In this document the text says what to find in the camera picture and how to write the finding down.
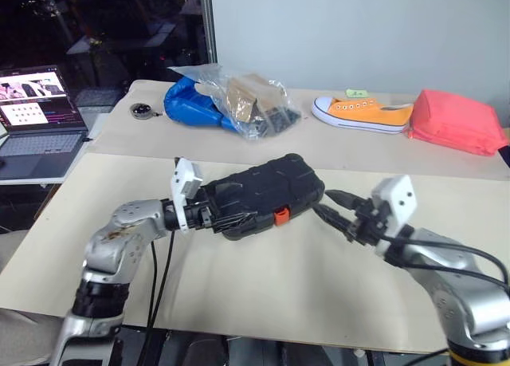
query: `laptop screen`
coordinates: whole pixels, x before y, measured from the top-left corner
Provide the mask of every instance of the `laptop screen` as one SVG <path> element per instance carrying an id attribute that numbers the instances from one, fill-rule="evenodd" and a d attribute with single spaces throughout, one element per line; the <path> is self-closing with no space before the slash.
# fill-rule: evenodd
<path id="1" fill-rule="evenodd" d="M 8 132 L 85 126 L 56 66 L 0 72 L 0 122 Z"/>

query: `white shoe sole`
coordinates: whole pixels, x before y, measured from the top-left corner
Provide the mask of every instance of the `white shoe sole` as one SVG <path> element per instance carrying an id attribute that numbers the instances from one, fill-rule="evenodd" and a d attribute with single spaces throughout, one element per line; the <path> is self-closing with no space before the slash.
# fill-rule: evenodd
<path id="1" fill-rule="evenodd" d="M 319 107 L 315 101 L 313 101 L 312 113 L 319 120 L 322 120 L 324 123 L 328 123 L 335 127 L 344 127 L 350 129 L 362 129 L 364 131 L 373 131 L 373 132 L 382 132 L 382 133 L 400 133 L 406 127 L 407 124 L 404 125 L 390 125 L 390 124 L 378 124 L 378 123 L 370 123 L 366 121 L 355 121 L 342 119 L 340 117 L 332 116 L 327 111 L 323 111 Z"/>

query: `clear plastic bag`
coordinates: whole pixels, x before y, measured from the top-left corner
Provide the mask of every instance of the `clear plastic bag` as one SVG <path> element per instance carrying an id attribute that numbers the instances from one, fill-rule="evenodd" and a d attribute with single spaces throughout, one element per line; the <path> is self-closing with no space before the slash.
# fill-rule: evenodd
<path id="1" fill-rule="evenodd" d="M 278 135 L 301 118 L 285 87 L 256 73 L 239 75 L 218 64 L 170 69 L 200 83 L 198 91 L 210 96 L 246 139 Z"/>

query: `laptop keyboard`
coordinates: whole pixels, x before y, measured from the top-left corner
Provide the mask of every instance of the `laptop keyboard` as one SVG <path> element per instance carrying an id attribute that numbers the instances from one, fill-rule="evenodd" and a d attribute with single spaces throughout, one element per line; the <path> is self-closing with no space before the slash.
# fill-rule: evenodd
<path id="1" fill-rule="evenodd" d="M 0 147 L 0 156 L 43 155 L 71 152 L 80 134 L 10 137 Z"/>

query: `white wall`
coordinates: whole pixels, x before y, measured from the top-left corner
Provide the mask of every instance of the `white wall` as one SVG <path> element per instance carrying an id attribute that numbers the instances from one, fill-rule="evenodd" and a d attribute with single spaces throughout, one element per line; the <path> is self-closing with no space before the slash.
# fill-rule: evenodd
<path id="1" fill-rule="evenodd" d="M 289 87 L 443 89 L 510 124 L 510 0 L 212 0 L 218 62 Z"/>

